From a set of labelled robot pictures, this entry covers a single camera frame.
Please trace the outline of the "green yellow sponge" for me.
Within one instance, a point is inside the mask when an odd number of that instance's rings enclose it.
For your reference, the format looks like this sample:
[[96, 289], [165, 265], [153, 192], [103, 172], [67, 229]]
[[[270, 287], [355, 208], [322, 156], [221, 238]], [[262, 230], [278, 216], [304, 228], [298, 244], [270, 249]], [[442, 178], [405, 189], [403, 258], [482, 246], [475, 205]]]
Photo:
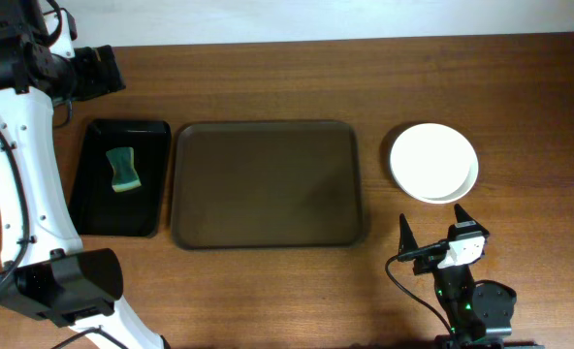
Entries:
[[135, 168], [133, 147], [116, 147], [106, 152], [112, 167], [112, 189], [115, 193], [123, 193], [142, 186]]

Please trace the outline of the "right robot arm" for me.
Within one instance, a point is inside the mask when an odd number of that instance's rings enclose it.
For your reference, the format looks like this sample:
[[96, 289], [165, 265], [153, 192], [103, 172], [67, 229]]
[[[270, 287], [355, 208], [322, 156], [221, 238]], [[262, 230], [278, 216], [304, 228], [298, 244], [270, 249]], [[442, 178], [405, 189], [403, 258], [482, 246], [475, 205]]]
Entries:
[[395, 278], [391, 280], [408, 297], [420, 303], [441, 321], [447, 330], [434, 340], [437, 348], [502, 348], [512, 333], [511, 319], [517, 293], [492, 280], [476, 280], [470, 266], [484, 256], [489, 231], [460, 205], [454, 205], [457, 222], [447, 238], [420, 246], [406, 217], [399, 217], [398, 254], [388, 260], [411, 262], [416, 275], [433, 276], [436, 299], [441, 312], [416, 297]]

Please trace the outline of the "white plate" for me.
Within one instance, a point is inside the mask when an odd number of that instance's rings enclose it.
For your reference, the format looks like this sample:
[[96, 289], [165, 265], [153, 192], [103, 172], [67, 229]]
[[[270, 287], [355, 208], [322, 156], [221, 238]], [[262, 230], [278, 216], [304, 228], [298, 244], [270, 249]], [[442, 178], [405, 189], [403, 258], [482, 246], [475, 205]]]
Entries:
[[475, 186], [479, 162], [466, 166], [391, 167], [393, 178], [408, 196], [428, 204], [455, 202]]
[[405, 129], [393, 141], [388, 155], [392, 176], [391, 167], [460, 167], [474, 160], [478, 161], [478, 157], [470, 141], [459, 131], [437, 123], [420, 123]]

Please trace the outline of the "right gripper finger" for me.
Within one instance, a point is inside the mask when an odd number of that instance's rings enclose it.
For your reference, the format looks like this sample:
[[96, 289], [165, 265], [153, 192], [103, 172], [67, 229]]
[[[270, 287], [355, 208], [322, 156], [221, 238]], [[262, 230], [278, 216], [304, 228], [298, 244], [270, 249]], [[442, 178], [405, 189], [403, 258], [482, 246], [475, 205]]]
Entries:
[[460, 204], [454, 205], [454, 213], [457, 223], [456, 228], [466, 228], [476, 225], [476, 221], [462, 208]]
[[399, 216], [399, 250], [398, 254], [403, 255], [418, 249], [418, 244], [409, 226], [406, 216], [402, 213]]

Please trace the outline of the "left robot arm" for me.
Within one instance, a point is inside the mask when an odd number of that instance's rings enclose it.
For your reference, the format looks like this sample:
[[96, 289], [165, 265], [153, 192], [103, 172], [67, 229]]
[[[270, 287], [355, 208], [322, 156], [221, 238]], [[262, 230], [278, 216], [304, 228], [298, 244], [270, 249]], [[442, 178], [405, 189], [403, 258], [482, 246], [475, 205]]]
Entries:
[[123, 295], [109, 249], [85, 251], [63, 196], [53, 109], [121, 90], [110, 47], [66, 54], [61, 38], [0, 28], [0, 305], [102, 348], [162, 348]]

